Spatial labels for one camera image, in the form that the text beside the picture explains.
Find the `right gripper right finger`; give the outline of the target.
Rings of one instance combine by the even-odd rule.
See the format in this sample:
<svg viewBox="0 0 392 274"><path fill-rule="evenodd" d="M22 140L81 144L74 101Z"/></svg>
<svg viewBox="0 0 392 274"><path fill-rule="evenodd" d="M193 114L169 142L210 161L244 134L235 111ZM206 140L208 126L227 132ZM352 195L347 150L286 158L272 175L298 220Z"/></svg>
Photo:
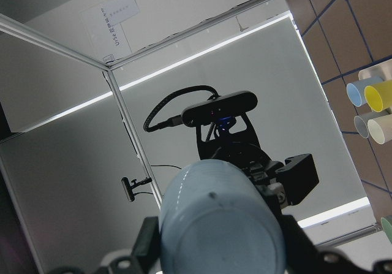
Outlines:
<svg viewBox="0 0 392 274"><path fill-rule="evenodd" d="M391 273L390 259L374 262L371 270L365 270L337 251L317 248L291 215L280 216L280 227L289 273Z"/></svg>

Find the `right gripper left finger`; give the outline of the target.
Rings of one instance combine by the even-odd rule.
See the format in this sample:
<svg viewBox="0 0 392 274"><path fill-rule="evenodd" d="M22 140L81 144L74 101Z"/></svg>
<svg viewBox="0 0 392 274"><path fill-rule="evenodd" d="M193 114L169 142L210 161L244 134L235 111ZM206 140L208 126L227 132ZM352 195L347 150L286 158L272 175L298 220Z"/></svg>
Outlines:
<svg viewBox="0 0 392 274"><path fill-rule="evenodd" d="M94 273L160 273L160 233L158 217L143 220L130 253L111 253Z"/></svg>

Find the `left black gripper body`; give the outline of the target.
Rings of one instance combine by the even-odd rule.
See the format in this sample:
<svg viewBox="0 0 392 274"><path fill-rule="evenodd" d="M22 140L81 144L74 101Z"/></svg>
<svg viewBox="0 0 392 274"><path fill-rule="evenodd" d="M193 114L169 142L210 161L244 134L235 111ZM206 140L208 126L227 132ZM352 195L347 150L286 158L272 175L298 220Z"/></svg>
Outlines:
<svg viewBox="0 0 392 274"><path fill-rule="evenodd" d="M288 206L283 184L276 180L276 171L284 166L272 160L260 147L254 127L245 114L240 115L246 128L231 133L237 123L234 116L221 118L210 124L206 140L202 126L196 126L197 148L200 159L218 159L239 168L255 186L273 213Z"/></svg>

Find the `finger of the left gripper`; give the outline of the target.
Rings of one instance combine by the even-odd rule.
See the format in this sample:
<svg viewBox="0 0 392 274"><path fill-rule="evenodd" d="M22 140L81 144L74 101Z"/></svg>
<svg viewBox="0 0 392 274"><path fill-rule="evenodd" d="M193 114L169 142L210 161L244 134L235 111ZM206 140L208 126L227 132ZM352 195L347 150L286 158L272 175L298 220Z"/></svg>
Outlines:
<svg viewBox="0 0 392 274"><path fill-rule="evenodd" d="M319 177L311 154L287 158L277 169L277 182L283 185L290 206L298 205L318 185Z"/></svg>

